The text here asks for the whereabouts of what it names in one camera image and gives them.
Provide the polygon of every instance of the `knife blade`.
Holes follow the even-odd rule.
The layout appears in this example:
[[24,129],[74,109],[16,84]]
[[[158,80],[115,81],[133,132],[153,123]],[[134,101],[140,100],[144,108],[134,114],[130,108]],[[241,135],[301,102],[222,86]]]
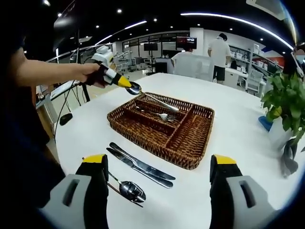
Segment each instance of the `knife blade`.
[[114,155],[116,158],[118,158],[119,160],[121,160],[122,162],[124,162],[125,164],[127,164],[128,166],[130,166],[133,170],[141,173],[142,175],[146,176],[147,178],[149,178],[150,180],[156,182],[157,184],[165,187],[165,188],[172,188],[173,187],[173,183],[171,181],[156,177],[152,174],[149,174],[147,172],[145,172],[144,170],[142,170],[141,168],[137,167],[130,159],[128,159],[125,155],[123,155],[122,153],[120,153],[119,151],[112,149],[112,148],[106,148],[112,155]]
[[125,150],[123,150],[122,148],[120,148],[117,144],[115,144],[114,142],[111,142],[109,144],[109,146],[117,151],[119,151],[120,153],[122,153],[123,155],[125,155],[127,158],[129,158],[137,167],[141,168],[142,170],[144,170],[146,173],[152,174],[156,177],[162,178],[162,179],[166,179],[166,180],[176,180],[175,177],[164,173],[142,161],[140,161],[139,159],[131,156],[129,153],[127,153]]

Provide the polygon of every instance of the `computer mouse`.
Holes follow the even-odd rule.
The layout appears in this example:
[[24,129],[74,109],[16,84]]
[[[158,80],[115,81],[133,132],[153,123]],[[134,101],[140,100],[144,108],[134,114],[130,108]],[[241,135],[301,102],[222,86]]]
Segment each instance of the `computer mouse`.
[[67,113],[63,115],[59,121],[60,125],[65,125],[68,121],[70,121],[73,118],[73,115],[71,113]]

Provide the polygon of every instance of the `fork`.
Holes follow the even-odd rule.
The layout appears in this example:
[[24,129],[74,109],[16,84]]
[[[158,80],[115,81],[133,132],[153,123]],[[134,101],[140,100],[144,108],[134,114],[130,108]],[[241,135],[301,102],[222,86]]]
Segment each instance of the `fork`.
[[153,113],[155,115],[158,115],[164,121],[173,122],[176,119],[176,117],[174,115],[168,115],[166,113],[160,114],[160,113],[156,113],[156,112],[152,112],[152,111],[145,111],[138,106],[136,106],[135,108],[137,108],[138,110],[140,110],[142,112]]

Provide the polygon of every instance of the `cutlery tray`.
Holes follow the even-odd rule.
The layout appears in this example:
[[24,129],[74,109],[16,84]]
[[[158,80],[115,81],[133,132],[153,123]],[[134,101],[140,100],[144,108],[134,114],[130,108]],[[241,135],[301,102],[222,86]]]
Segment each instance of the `cutlery tray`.
[[[172,113],[141,94],[107,115],[110,126],[143,149],[185,169],[196,168],[204,156],[214,120],[214,110],[159,94],[149,95],[179,108]],[[155,113],[174,115],[162,120]]]

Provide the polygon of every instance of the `spoon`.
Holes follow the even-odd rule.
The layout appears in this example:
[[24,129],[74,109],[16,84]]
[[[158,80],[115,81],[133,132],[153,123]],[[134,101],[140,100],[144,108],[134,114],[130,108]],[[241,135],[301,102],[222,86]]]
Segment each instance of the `spoon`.
[[136,203],[143,203],[146,200],[146,195],[144,191],[137,184],[131,181],[121,182],[111,172],[108,171],[108,173],[113,179],[115,179],[119,183],[119,190],[123,197]]
[[178,107],[175,107],[175,106],[171,106],[171,105],[169,105],[169,104],[166,104],[166,103],[160,101],[159,99],[156,99],[156,98],[152,97],[151,95],[142,92],[141,86],[138,85],[137,83],[132,82],[132,81],[130,81],[130,83],[131,83],[132,86],[129,87],[129,88],[126,88],[126,90],[127,90],[130,94],[132,94],[132,95],[145,94],[146,96],[151,97],[151,98],[154,99],[155,101],[159,102],[161,105],[165,106],[167,109],[170,109],[171,111],[173,111],[173,112],[175,112],[175,113],[179,111]]

